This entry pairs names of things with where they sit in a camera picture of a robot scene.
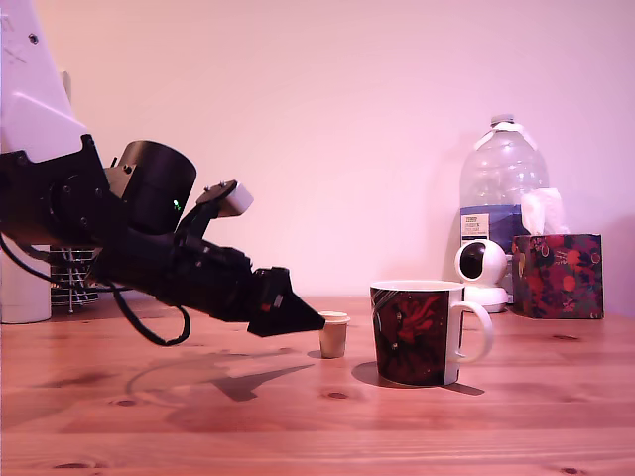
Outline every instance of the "tissue box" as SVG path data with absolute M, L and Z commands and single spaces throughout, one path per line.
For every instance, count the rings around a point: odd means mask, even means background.
M 514 310 L 538 319 L 602 319 L 601 235 L 524 235 L 512 243 Z

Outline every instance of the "dish rack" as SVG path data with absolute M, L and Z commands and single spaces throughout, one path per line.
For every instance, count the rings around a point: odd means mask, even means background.
M 88 265 L 93 259 L 95 250 L 92 248 L 56 248 L 51 247 L 55 262 L 63 265 L 51 265 L 51 278 L 62 282 L 61 285 L 51 284 L 51 306 L 65 306 L 72 314 L 77 308 L 95 302 L 99 294 L 86 286 L 84 280 L 88 272 Z

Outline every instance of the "white mug handle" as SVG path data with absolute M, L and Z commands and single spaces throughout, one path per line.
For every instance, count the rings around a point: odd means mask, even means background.
M 477 304 L 476 302 L 468 301 L 455 302 L 449 307 L 449 309 L 450 313 L 462 312 L 464 310 L 471 310 L 472 312 L 474 312 L 474 314 L 476 314 L 476 317 L 478 317 L 478 322 L 480 323 L 483 338 L 480 342 L 480 348 L 474 355 L 467 356 L 461 354 L 459 348 L 456 349 L 453 353 L 449 353 L 448 360 L 452 362 L 458 362 L 460 364 L 468 364 L 485 357 L 492 349 L 492 343 L 494 341 L 494 327 L 492 326 L 492 319 L 489 317 L 487 311 L 482 305 Z

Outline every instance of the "security camera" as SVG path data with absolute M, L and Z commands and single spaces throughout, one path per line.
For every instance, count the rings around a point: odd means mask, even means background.
M 473 240 L 460 247 L 454 258 L 456 272 L 465 283 L 465 300 L 477 302 L 488 312 L 502 312 L 507 292 L 498 286 L 505 276 L 507 257 L 490 240 Z

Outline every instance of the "tissue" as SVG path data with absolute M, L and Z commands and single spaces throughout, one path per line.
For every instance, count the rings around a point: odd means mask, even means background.
M 555 188 L 537 188 L 521 196 L 523 226 L 531 235 L 568 234 L 565 209 Z

